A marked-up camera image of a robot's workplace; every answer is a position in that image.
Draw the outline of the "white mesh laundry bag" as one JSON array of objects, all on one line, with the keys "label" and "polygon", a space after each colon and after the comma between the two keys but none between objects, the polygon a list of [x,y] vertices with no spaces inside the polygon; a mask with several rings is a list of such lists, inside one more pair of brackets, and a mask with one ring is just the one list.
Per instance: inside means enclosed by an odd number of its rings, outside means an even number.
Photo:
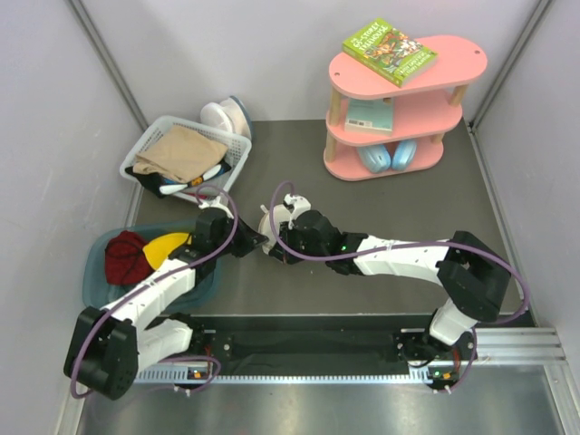
[{"label": "white mesh laundry bag", "polygon": [[260,209],[263,216],[258,225],[258,232],[267,237],[267,241],[262,245],[262,251],[268,255],[276,245],[275,234],[279,234],[281,225],[290,220],[291,213],[283,204],[275,205],[270,209],[261,205]]}]

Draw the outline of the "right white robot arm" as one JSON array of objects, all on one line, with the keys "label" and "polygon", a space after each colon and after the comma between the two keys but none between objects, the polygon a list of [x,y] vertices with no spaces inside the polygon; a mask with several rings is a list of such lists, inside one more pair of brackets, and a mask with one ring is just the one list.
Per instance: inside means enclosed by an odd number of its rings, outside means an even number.
[{"label": "right white robot arm", "polygon": [[265,210],[258,228],[267,238],[265,253],[288,265],[318,261],[344,276],[399,276],[441,287],[448,298],[422,337],[425,352],[436,359],[476,324],[499,321],[514,277],[502,258],[466,231],[429,244],[382,239],[342,232],[316,210],[284,205]]}]

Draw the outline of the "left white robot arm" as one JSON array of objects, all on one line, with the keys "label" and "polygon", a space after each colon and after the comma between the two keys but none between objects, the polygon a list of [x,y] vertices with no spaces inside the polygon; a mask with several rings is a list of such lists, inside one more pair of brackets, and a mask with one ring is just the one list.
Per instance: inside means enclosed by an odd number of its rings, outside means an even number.
[{"label": "left white robot arm", "polygon": [[151,275],[116,301],[79,314],[63,366],[71,395],[82,398],[81,384],[117,400],[152,365],[178,353],[198,358],[206,346],[198,324],[161,314],[211,275],[221,256],[244,257],[267,240],[226,208],[205,209],[183,242],[162,251]]}]

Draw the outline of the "yellow cloth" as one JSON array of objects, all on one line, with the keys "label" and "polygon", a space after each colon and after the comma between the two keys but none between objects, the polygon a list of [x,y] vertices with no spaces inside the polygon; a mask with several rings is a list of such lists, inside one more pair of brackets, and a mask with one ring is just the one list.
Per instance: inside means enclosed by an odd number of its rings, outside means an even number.
[{"label": "yellow cloth", "polygon": [[190,234],[173,232],[152,239],[142,252],[153,270],[158,270],[169,255],[190,239]]}]

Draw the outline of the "white plastic basket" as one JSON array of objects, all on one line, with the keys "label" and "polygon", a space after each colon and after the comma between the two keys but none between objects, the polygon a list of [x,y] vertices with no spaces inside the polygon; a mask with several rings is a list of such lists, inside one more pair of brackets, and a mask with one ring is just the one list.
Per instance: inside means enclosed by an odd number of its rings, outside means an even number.
[{"label": "white plastic basket", "polygon": [[141,135],[140,139],[130,149],[129,153],[122,162],[119,169],[120,175],[129,181],[133,181],[140,184],[135,178],[126,175],[124,173],[124,169],[128,167],[133,167],[137,154],[141,151],[146,150],[151,145],[156,143],[174,125],[179,125],[182,127],[186,127],[188,129],[192,129],[208,139],[215,140],[226,145],[228,147],[228,150],[223,160],[225,160],[226,163],[228,163],[232,167],[232,170],[230,170],[228,173],[218,176],[217,178],[205,181],[201,185],[198,185],[193,188],[187,188],[186,190],[169,195],[167,197],[180,198],[188,202],[196,203],[199,198],[206,199],[211,198],[215,195],[215,193],[212,190],[205,190],[202,193],[200,193],[199,196],[197,197],[195,195],[195,190],[199,186],[215,186],[224,189],[225,191],[229,191],[233,186],[233,184],[235,183],[235,181],[237,180],[239,174],[241,173],[241,169],[244,167],[247,161],[247,158],[252,148],[251,141],[243,136],[234,133],[219,130],[194,121],[189,121],[169,115],[157,118]]}]

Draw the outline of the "light blue headphones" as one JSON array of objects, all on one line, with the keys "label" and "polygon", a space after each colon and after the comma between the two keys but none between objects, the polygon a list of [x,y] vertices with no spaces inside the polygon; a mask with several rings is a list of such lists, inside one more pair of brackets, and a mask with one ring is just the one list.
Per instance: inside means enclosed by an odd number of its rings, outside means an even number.
[{"label": "light blue headphones", "polygon": [[414,160],[418,148],[416,140],[402,140],[395,144],[394,151],[389,151],[386,144],[361,147],[357,155],[365,168],[377,174],[388,169],[406,170]]}]

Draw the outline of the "black white garment in basket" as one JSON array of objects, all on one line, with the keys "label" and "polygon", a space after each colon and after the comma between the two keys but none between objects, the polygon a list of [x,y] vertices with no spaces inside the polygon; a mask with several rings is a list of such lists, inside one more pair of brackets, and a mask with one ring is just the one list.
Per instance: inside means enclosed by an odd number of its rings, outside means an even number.
[{"label": "black white garment in basket", "polygon": [[124,173],[135,178],[147,191],[153,193],[157,198],[165,198],[166,196],[201,185],[203,182],[217,178],[228,173],[230,170],[232,170],[232,167],[223,159],[202,175],[188,182],[172,180],[162,176],[158,172],[139,174],[133,170],[133,167],[125,168]]}]

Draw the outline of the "beige folded cloth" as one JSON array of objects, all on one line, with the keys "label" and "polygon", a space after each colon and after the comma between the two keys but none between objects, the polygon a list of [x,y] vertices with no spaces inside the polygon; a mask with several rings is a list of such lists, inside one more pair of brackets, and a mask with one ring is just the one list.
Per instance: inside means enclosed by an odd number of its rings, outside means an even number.
[{"label": "beige folded cloth", "polygon": [[187,183],[215,167],[228,147],[195,130],[174,125],[161,139],[137,154],[132,170],[136,174],[161,176]]}]

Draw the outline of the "pink three-tier shelf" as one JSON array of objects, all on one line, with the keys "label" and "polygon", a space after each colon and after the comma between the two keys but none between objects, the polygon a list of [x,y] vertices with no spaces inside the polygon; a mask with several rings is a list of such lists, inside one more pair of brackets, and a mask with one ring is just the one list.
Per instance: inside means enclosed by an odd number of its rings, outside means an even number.
[{"label": "pink three-tier shelf", "polygon": [[[361,181],[397,175],[399,172],[393,169],[373,174],[363,166],[357,150],[375,144],[393,152],[400,141],[416,140],[417,151],[405,173],[430,169],[442,158],[443,137],[459,124],[465,93],[485,72],[488,58],[476,43],[456,35],[422,37],[420,42],[437,52],[438,58],[401,88],[346,53],[331,60],[328,71],[332,92],[326,115],[324,165],[336,178]],[[346,130],[350,98],[393,99],[392,133]]]}]

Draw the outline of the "dark red knit cloth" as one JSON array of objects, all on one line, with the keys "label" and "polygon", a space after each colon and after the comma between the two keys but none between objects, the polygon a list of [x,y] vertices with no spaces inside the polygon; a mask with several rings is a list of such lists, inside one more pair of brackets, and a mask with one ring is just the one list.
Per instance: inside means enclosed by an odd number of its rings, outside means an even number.
[{"label": "dark red knit cloth", "polygon": [[110,285],[136,285],[153,273],[143,248],[147,241],[139,234],[122,230],[104,250],[104,273]]}]

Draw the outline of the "teal book on shelf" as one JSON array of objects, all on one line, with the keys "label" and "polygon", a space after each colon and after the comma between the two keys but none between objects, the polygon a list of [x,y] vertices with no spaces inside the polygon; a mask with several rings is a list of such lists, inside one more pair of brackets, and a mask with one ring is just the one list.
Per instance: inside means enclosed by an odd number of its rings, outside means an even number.
[{"label": "teal book on shelf", "polygon": [[392,99],[350,99],[345,116],[346,131],[391,135],[394,103]]}]

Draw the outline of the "teal plastic tub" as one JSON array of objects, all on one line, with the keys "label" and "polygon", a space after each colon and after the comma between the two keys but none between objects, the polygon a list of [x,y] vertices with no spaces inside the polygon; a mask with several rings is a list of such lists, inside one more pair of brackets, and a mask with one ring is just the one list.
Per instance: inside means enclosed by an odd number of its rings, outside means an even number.
[{"label": "teal plastic tub", "polygon": [[[102,307],[124,296],[135,287],[135,285],[118,286],[109,284],[105,277],[105,248],[122,230],[134,232],[149,243],[154,238],[168,233],[191,231],[194,223],[194,219],[188,219],[177,222],[122,227],[104,233],[94,242],[86,260],[82,281],[82,301],[84,305]],[[222,264],[218,260],[216,268],[208,277],[197,285],[194,290],[173,301],[164,313],[186,313],[210,301],[219,288],[222,277],[221,267]]]}]

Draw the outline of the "green paperback book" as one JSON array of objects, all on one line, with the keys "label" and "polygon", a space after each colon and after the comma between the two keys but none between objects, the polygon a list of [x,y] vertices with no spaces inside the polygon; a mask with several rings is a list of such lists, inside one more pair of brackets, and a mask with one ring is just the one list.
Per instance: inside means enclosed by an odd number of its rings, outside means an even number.
[{"label": "green paperback book", "polygon": [[381,18],[347,37],[343,52],[399,88],[429,69],[439,57]]}]

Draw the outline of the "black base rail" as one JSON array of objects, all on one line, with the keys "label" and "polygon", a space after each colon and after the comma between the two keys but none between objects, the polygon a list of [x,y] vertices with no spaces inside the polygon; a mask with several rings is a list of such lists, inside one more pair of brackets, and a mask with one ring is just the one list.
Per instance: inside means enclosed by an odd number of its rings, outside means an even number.
[{"label": "black base rail", "polygon": [[202,315],[193,317],[192,346],[183,355],[210,355],[221,376],[405,374],[412,365],[457,368],[469,359],[469,333],[448,347],[427,335],[426,314]]}]

